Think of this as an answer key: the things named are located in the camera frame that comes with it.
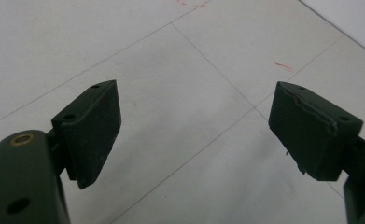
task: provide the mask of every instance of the white floor tile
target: white floor tile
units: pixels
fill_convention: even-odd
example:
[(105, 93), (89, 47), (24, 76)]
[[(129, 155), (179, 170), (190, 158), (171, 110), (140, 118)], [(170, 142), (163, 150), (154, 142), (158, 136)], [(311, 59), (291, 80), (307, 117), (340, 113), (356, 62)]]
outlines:
[(174, 25), (253, 105), (342, 36), (292, 0), (213, 0)]
[(285, 151), (252, 111), (114, 223), (345, 223), (344, 200)]
[[(360, 136), (365, 139), (365, 49), (344, 37), (290, 82), (304, 86), (362, 119), (364, 126)], [(273, 97), (257, 107), (265, 118), (270, 116)], [(337, 182), (330, 182), (341, 195), (344, 195), (346, 177), (343, 174)]]
[(122, 126), (97, 182), (63, 175), (72, 223), (112, 222), (252, 109), (202, 55), (167, 26), (0, 121), (6, 134), (36, 128), (90, 85), (115, 78)]
[(203, 2), (0, 1), (0, 119)]

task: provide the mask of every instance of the tile floor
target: tile floor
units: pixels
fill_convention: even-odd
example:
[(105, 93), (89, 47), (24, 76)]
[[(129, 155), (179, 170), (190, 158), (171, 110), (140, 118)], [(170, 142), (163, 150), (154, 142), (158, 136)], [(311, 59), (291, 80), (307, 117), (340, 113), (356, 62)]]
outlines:
[(365, 49), (299, 1), (0, 1), (0, 140), (109, 79), (121, 131), (94, 185), (62, 174), (72, 223), (346, 223), (346, 174), (267, 124), (279, 80), (365, 121)]

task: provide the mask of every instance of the floor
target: floor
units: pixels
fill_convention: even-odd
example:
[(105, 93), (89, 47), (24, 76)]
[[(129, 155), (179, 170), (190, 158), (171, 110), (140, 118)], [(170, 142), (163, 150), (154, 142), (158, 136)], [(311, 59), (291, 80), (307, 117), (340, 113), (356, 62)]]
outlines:
[(346, 174), (302, 175), (267, 124), (277, 81), (365, 121), (365, 49), (301, 2), (0, 1), (0, 141), (109, 79), (121, 131), (94, 185), (62, 173), (72, 223), (346, 223)]

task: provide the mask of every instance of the white surface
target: white surface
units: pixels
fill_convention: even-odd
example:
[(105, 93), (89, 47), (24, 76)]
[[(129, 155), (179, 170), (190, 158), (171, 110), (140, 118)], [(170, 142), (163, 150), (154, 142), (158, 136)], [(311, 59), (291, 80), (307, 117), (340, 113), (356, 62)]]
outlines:
[(62, 174), (73, 223), (345, 223), (343, 183), (299, 173), (266, 114), (290, 80), (365, 120), (365, 50), (296, 1), (203, 2), (0, 1), (0, 140), (116, 79), (103, 172)]
[(301, 0), (365, 47), (365, 0)]

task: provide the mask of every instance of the brass screw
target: brass screw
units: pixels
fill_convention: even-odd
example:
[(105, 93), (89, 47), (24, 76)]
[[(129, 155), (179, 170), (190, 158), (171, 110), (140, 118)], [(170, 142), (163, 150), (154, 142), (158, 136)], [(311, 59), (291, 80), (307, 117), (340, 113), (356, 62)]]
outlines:
[(33, 133), (23, 133), (14, 137), (9, 143), (13, 147), (19, 147), (30, 143), (34, 138), (35, 135)]

